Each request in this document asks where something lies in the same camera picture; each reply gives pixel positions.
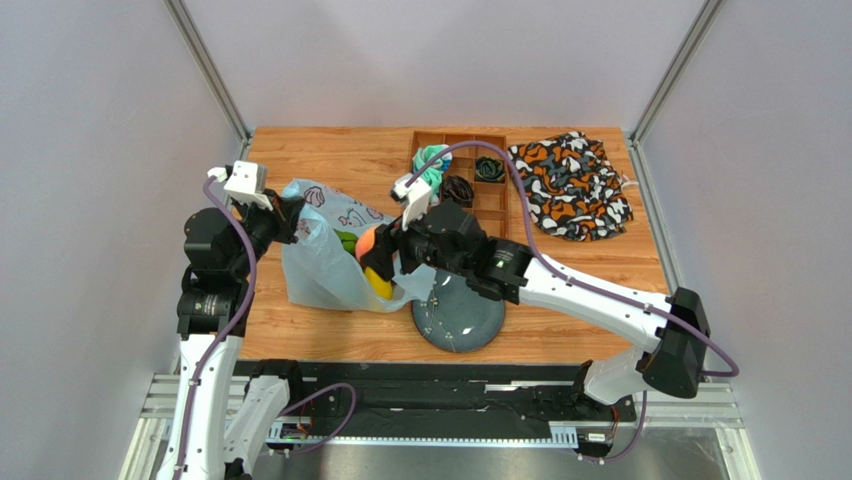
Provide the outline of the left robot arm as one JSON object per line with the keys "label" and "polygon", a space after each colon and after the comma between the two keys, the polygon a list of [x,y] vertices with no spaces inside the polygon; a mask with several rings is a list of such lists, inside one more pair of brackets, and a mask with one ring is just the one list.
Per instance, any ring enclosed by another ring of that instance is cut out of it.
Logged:
{"label": "left robot arm", "polygon": [[185,225],[189,265],[177,313],[179,387],[160,479],[249,479],[270,427],[293,392],[299,366],[264,360],[254,370],[233,419],[226,418],[232,377],[253,302],[257,262],[274,242],[296,242],[302,198],[268,193],[271,207],[240,206],[239,219],[216,207]]}

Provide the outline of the light blue cartoon plastic bag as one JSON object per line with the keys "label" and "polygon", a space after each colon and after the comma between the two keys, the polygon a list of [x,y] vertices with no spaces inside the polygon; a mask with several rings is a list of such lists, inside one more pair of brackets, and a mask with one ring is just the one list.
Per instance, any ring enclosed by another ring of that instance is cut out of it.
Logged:
{"label": "light blue cartoon plastic bag", "polygon": [[283,246],[281,253],[290,302],[321,309],[389,313],[428,297],[436,271],[420,266],[404,274],[400,261],[395,260],[395,277],[391,281],[393,299],[379,298],[365,279],[359,262],[344,251],[334,233],[340,230],[360,236],[373,225],[391,222],[391,216],[308,179],[291,181],[282,196],[305,199],[298,242]]}

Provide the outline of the peach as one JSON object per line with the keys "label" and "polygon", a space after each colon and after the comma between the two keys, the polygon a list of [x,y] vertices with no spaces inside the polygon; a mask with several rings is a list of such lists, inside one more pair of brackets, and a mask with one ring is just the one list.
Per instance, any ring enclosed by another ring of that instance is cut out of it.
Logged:
{"label": "peach", "polygon": [[360,235],[355,257],[360,265],[367,266],[385,261],[386,251],[381,240],[384,229],[384,225],[377,224],[369,227]]}

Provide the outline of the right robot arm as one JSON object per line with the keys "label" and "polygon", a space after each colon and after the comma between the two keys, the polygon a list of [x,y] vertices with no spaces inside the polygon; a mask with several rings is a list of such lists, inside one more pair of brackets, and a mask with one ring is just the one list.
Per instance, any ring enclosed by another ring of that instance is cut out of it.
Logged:
{"label": "right robot arm", "polygon": [[385,281],[429,266],[462,277],[486,299],[564,313],[628,340],[627,351],[581,366],[573,385],[585,401],[611,405],[645,390],[681,399],[697,395],[709,327],[691,290],[667,297],[573,270],[530,246],[488,235],[454,202],[417,220],[369,228],[355,256]]}

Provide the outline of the yellow mango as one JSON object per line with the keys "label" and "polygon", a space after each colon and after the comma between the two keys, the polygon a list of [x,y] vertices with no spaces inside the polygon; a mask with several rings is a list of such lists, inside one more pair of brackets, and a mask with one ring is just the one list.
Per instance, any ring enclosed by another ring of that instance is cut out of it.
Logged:
{"label": "yellow mango", "polygon": [[393,299],[393,285],[390,281],[384,280],[370,267],[365,267],[363,273],[365,279],[379,298],[383,300]]}

